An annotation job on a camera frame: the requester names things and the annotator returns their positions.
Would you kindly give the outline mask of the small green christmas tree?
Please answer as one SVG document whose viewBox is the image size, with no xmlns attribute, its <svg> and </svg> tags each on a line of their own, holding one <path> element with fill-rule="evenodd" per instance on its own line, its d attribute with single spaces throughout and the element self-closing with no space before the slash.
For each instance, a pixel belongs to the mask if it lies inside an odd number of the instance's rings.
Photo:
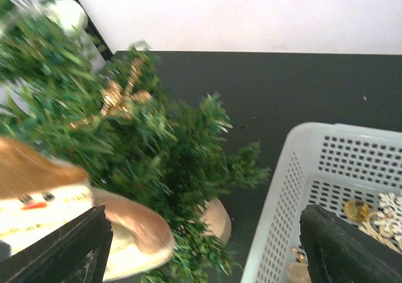
<svg viewBox="0 0 402 283">
<path fill-rule="evenodd" d="M 133 92 L 146 90 L 152 99 L 133 102 L 130 118 L 71 128 L 71 122 L 99 113 L 108 80 L 125 89 L 135 58 L 144 64 Z M 231 275 L 233 254 L 216 236 L 204 235 L 198 205 L 267 180 L 269 169 L 257 162 L 259 143 L 226 153 L 231 123 L 219 95 L 206 95 L 198 107 L 168 100 L 147 50 L 130 48 L 102 73 L 92 70 L 91 61 L 78 33 L 67 34 L 44 15 L 19 18 L 1 36 L 1 80 L 20 84 L 28 110 L 10 103 L 1 127 L 84 167 L 94 187 L 140 202 L 167 220 L 176 240 L 173 258 L 141 275 L 143 282 L 207 282 L 208 269 Z"/>
</svg>

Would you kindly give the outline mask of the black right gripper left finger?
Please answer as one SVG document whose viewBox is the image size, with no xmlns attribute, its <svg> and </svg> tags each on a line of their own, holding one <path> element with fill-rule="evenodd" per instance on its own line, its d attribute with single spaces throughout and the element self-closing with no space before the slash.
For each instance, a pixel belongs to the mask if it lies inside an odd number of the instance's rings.
<svg viewBox="0 0 402 283">
<path fill-rule="evenodd" d="M 1 282 L 102 282 L 113 231 L 95 206 L 1 261 Z"/>
</svg>

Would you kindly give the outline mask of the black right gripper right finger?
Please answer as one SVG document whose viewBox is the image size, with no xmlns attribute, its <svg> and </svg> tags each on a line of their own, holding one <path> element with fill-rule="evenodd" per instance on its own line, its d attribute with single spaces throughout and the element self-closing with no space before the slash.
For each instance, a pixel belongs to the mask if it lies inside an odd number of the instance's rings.
<svg viewBox="0 0 402 283">
<path fill-rule="evenodd" d="M 312 282 L 401 282 L 401 254 L 319 205 L 300 216 Z"/>
</svg>

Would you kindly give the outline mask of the wooden santa ornament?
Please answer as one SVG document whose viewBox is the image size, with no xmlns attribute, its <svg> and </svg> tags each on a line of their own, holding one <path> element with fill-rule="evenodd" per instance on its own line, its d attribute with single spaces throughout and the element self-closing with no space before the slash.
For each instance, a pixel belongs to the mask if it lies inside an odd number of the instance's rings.
<svg viewBox="0 0 402 283">
<path fill-rule="evenodd" d="M 1 137 L 1 259 L 96 205 L 105 207 L 113 231 L 103 282 L 141 274 L 172 259 L 175 239 L 157 212 L 92 186 L 80 166 L 46 158 L 23 142 Z"/>
</svg>

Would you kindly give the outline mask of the white perforated plastic basket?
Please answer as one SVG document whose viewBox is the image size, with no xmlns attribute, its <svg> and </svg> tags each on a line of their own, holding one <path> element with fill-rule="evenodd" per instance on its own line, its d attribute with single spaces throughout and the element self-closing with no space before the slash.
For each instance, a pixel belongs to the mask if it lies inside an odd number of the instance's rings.
<svg viewBox="0 0 402 283">
<path fill-rule="evenodd" d="M 242 274 L 243 283 L 288 282 L 300 248 L 300 213 L 317 204 L 343 218 L 351 199 L 378 207 L 401 193 L 401 134 L 343 124 L 304 123 L 286 137 Z"/>
</svg>

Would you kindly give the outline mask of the round wooden tree base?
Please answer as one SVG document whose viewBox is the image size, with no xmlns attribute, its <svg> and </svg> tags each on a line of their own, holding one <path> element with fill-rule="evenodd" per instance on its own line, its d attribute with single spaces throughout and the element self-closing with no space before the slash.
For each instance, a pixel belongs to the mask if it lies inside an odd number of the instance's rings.
<svg viewBox="0 0 402 283">
<path fill-rule="evenodd" d="M 218 198 L 205 202 L 205 207 L 198 205 L 201 212 L 200 220 L 207 226 L 205 236 L 216 236 L 224 245 L 231 237 L 231 218 Z"/>
</svg>

